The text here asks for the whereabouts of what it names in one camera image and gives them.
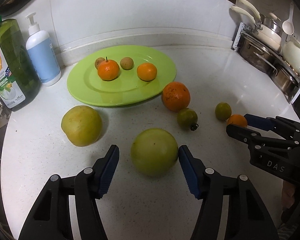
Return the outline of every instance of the dish soap label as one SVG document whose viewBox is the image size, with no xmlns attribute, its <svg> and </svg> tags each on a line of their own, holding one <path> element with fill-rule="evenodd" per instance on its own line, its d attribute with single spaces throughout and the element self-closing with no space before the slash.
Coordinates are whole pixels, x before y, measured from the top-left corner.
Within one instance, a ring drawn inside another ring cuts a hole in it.
<svg viewBox="0 0 300 240">
<path fill-rule="evenodd" d="M 0 97 L 8 108 L 20 104 L 26 96 L 18 86 L 0 48 Z"/>
</svg>

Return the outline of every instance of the backsplash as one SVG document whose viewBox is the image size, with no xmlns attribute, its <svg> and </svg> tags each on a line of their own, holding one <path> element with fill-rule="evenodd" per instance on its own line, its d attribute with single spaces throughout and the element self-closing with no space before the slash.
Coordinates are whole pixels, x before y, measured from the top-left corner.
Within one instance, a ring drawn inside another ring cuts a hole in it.
<svg viewBox="0 0 300 240">
<path fill-rule="evenodd" d="M 10 18 L 28 38 L 25 16 L 49 32 L 56 53 L 113 37 L 184 33 L 232 40 L 240 17 L 228 0 L 32 0 Z"/>
</svg>

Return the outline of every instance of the dish rack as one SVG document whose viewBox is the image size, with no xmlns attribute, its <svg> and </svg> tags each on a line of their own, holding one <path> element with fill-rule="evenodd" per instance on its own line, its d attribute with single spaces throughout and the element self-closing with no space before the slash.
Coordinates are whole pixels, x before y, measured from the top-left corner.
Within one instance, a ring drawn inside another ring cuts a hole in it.
<svg viewBox="0 0 300 240">
<path fill-rule="evenodd" d="M 259 46 L 265 47 L 267 51 L 269 51 L 276 58 L 273 64 L 274 67 L 277 66 L 276 68 L 278 68 L 279 66 L 295 80 L 295 88 L 289 94 L 285 94 L 287 101 L 289 103 L 293 103 L 295 98 L 298 97 L 300 94 L 300 76 L 298 76 L 298 74 L 290 67 L 290 65 L 283 59 L 281 55 L 279 55 L 276 51 L 271 49 L 269 46 L 257 40 L 254 36 L 251 35 L 251 33 L 252 33 L 252 28 L 246 25 L 245 23 L 241 22 L 239 25 L 236 38 L 234 39 L 232 48 L 234 49 L 234 51 L 238 51 L 240 49 L 240 46 L 243 43 L 244 36 L 248 37 L 250 40 L 253 40 L 253 42 L 258 44 Z"/>
</svg>

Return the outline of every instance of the finger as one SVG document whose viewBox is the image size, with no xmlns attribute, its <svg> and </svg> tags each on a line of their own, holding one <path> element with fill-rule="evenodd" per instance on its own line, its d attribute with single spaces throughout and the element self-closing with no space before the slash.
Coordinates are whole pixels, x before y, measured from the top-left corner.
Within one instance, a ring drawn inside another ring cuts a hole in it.
<svg viewBox="0 0 300 240">
<path fill-rule="evenodd" d="M 296 192 L 296 186 L 284 180 L 282 183 L 282 193 L 283 192 L 289 197 L 293 197 Z"/>
<path fill-rule="evenodd" d="M 294 204 L 294 201 L 294 196 L 289 196 L 282 190 L 281 204 L 284 208 L 291 208 L 291 206 Z"/>
</svg>

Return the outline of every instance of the white pump bottle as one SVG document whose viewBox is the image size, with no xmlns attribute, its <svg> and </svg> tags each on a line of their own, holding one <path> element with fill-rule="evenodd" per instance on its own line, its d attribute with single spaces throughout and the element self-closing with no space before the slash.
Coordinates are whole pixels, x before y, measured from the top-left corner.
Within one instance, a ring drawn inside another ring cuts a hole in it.
<svg viewBox="0 0 300 240">
<path fill-rule="evenodd" d="M 26 16 L 26 19 L 30 20 L 30 37 L 26 42 L 26 49 L 42 84 L 51 86 L 60 79 L 61 71 L 49 33 L 41 31 L 39 24 L 34 22 L 35 14 L 31 13 Z"/>
</svg>

